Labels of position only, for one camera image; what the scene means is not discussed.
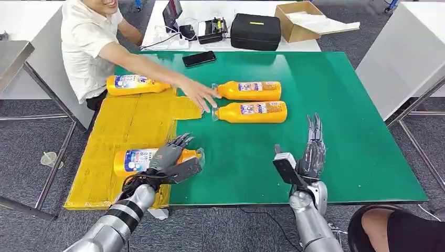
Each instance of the man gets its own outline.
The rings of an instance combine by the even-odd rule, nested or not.
[[[184,75],[148,58],[128,52],[119,45],[119,30],[140,46],[142,35],[130,25],[118,8],[118,0],[66,0],[62,8],[62,55],[65,70],[79,103],[98,110],[107,91],[105,82],[115,64],[139,75],[181,88],[198,107],[209,112],[212,97],[219,94]]]

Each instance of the man's arm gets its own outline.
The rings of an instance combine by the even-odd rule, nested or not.
[[[220,95],[215,90],[193,81],[181,73],[152,62],[147,57],[132,54],[118,43],[111,42],[106,44],[100,50],[99,57],[119,65],[130,72],[181,88],[184,94],[206,112],[210,112],[210,110],[205,100],[207,100],[212,107],[216,108],[216,102],[212,97],[220,98]]]
[[[118,29],[122,35],[133,44],[140,46],[142,44],[142,34],[130,25],[125,19],[118,24]]]

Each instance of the person's knee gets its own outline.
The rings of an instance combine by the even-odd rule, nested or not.
[[[386,233],[388,219],[392,210],[375,208],[366,211],[362,216],[363,230],[367,235]]]
[[[389,251],[387,228],[391,213],[392,210],[375,208],[362,216],[363,230],[376,251]]]

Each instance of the gray carpet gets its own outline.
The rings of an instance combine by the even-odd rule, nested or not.
[[[154,2],[144,0],[137,13],[132,2],[121,1],[124,17],[144,32]],[[361,29],[348,33],[325,35],[319,39],[323,51],[344,51],[357,67],[369,46],[386,23],[383,2],[343,1],[315,2],[328,17],[343,22],[361,22]],[[135,49],[119,36],[128,49]],[[445,109],[444,99],[430,99],[427,108]],[[57,112],[51,101],[0,101],[0,115]],[[409,118],[408,126],[422,147],[445,176],[444,118]],[[43,151],[57,151],[69,121],[0,123],[0,193],[34,205],[49,173],[39,164]],[[445,193],[430,175],[421,157],[400,127],[391,132],[402,149],[430,200],[423,206],[429,210],[444,207]],[[79,239],[103,214],[103,211],[67,211],[62,207],[83,153],[87,135],[76,131],[65,158],[65,167],[55,179],[44,210],[58,213],[49,222],[10,209],[0,209],[0,251],[61,251]],[[418,216],[429,218],[415,205],[406,206]],[[346,230],[351,215],[359,206],[331,206],[326,219]],[[268,212],[276,218],[286,235],[298,244],[298,234],[289,207],[245,208]],[[132,251],[295,251],[280,228],[265,214],[246,214],[236,208],[179,209],[166,220],[148,216],[130,240]]]

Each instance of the plastic bottle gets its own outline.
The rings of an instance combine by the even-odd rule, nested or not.
[[[225,107],[212,109],[212,119],[232,123],[280,123],[286,120],[288,110],[283,101],[233,102]]]
[[[138,149],[117,152],[114,156],[114,173],[119,177],[127,177],[137,172],[146,171],[156,151],[157,149]],[[204,167],[205,157],[202,148],[198,150],[184,149],[177,163],[180,164],[194,157],[199,158],[201,167]]]
[[[160,93],[171,87],[169,84],[147,79],[142,75],[112,75],[107,79],[108,92],[114,96]]]
[[[229,100],[278,101],[281,97],[279,81],[237,82],[232,80],[219,86],[213,84],[212,88]]]

